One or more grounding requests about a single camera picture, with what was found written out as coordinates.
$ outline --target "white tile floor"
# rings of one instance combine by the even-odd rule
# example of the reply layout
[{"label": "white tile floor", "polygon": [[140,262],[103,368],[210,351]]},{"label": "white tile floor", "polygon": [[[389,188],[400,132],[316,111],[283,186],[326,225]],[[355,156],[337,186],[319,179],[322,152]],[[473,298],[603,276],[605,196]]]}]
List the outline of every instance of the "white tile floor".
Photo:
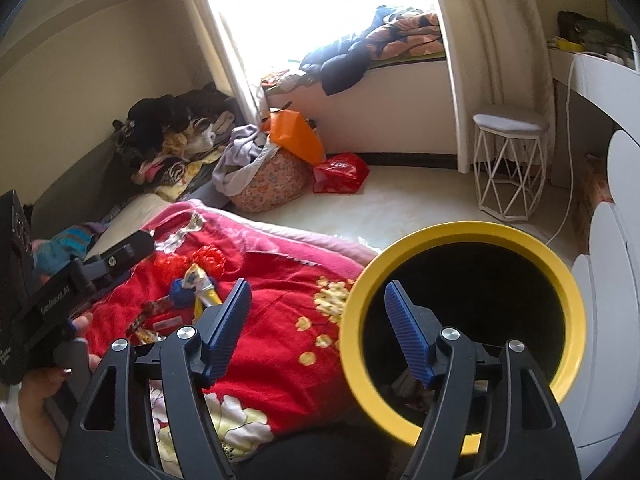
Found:
[{"label": "white tile floor", "polygon": [[[354,195],[308,192],[279,208],[244,214],[261,222],[306,229],[384,249],[403,236],[457,220],[496,219],[478,209],[471,173],[431,168],[373,166]],[[568,191],[547,185],[529,222],[511,224],[546,242],[564,216]],[[577,256],[570,218],[551,248],[569,267]]]}]

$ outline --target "stool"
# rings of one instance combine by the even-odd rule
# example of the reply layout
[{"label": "stool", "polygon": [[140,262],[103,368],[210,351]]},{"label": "stool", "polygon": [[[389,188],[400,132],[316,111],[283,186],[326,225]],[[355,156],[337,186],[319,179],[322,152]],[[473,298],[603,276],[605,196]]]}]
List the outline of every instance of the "stool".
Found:
[{"label": "stool", "polygon": [[484,106],[474,122],[478,207],[502,221],[528,220],[545,185],[548,122],[539,113],[509,105]]}]

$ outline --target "screw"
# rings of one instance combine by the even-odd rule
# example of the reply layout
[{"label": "screw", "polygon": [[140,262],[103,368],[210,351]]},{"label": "screw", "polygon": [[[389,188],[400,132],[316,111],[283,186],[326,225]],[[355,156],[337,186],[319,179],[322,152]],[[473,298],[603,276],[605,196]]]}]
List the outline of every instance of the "screw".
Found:
[{"label": "screw", "polygon": [[113,343],[111,343],[111,348],[113,348],[116,352],[124,350],[129,342],[126,339],[116,339]]},{"label": "screw", "polygon": [[180,339],[191,339],[196,334],[196,329],[193,326],[183,326],[178,329],[178,337]]},{"label": "screw", "polygon": [[444,328],[441,334],[444,339],[448,339],[449,341],[455,341],[460,338],[460,332],[455,328]]},{"label": "screw", "polygon": [[522,352],[524,350],[524,343],[522,341],[518,341],[517,339],[512,339],[509,341],[509,348],[514,352]]}]

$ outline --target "black baseboard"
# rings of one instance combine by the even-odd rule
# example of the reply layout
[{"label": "black baseboard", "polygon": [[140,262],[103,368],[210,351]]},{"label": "black baseboard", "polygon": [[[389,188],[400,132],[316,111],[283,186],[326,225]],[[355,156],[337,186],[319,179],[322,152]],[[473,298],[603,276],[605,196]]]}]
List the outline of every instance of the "black baseboard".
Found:
[{"label": "black baseboard", "polygon": [[456,170],[458,157],[447,153],[358,153],[369,166],[411,166]]}]

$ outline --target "curtain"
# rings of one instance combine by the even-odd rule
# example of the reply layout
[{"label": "curtain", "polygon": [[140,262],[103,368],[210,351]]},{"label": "curtain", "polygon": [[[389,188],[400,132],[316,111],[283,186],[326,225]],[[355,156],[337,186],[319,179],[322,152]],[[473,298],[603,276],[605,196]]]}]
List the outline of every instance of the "curtain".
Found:
[{"label": "curtain", "polygon": [[551,65],[535,0],[438,0],[456,114],[458,171],[473,157],[474,111],[508,104],[546,117],[553,159],[556,112]]},{"label": "curtain", "polygon": [[184,0],[191,24],[216,87],[235,97],[244,119],[260,124],[268,106],[260,81],[246,76],[225,17],[216,0]]}]

